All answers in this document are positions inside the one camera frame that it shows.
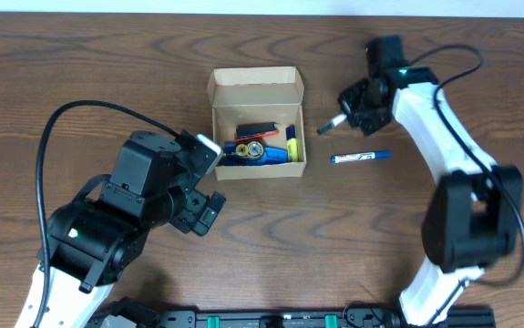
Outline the red and black stapler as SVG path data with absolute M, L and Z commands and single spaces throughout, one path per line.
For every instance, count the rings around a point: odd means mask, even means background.
M 238 125 L 235 129 L 236 140 L 263 138 L 279 133 L 279 124 L 276 122 L 262 122 Z

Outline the blue plastic stapler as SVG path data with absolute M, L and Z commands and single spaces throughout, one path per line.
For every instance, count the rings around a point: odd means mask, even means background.
M 285 149 L 278 149 L 265 146 L 265 153 L 260 159 L 242 159 L 234 155 L 235 147 L 240 143 L 226 143 L 223 151 L 224 156 L 221 160 L 223 166 L 263 166 L 273 164 L 283 164 L 287 162 L 287 151 Z

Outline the black marker pen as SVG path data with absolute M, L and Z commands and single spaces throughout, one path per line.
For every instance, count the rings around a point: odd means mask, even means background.
M 329 131 L 330 129 L 336 128 L 337 126 L 339 126 L 340 124 L 342 124 L 346 120 L 347 120 L 347 115 L 346 114 L 344 114 L 344 113 L 339 114 L 339 115 L 335 116 L 334 118 L 330 119 L 325 124 L 323 124 L 321 127 L 319 127 L 316 130 L 316 132 L 319 135 L 323 135 L 325 132 Z

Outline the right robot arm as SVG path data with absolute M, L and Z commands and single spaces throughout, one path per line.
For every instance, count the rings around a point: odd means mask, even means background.
M 407 131 L 436 189 L 422 223 L 425 259 L 399 293 L 394 310 L 369 311 L 374 327 L 446 327 L 454 303 L 473 283 L 498 288 L 524 273 L 523 177 L 500 166 L 468 134 L 444 96 L 444 83 L 420 58 L 404 56 L 400 36 L 365 46 L 368 76 L 341 92 L 342 117 L 365 136 L 395 121 Z M 483 275 L 519 246 L 517 270 L 507 279 Z

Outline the correction tape dispenser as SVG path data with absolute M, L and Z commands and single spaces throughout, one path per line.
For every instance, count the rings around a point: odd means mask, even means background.
M 242 159 L 260 159 L 265 153 L 265 146 L 258 140 L 237 144 L 234 155 Z

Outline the yellow highlighter with blue cap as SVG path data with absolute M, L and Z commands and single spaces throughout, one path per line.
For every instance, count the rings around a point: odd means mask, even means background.
M 297 137 L 296 137 L 295 125 L 292 124 L 288 126 L 285 132 L 286 132 L 288 161 L 289 162 L 298 162 L 299 161 L 299 150 L 298 150 L 298 142 L 297 142 Z

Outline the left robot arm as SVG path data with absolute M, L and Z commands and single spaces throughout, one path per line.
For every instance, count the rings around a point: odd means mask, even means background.
M 17 326 L 82 327 L 152 230 L 170 224 L 205 235 L 226 199 L 196 186 L 221 156 L 221 147 L 202 134 L 133 132 L 112 173 L 90 179 L 51 215 L 50 267 L 35 270 Z

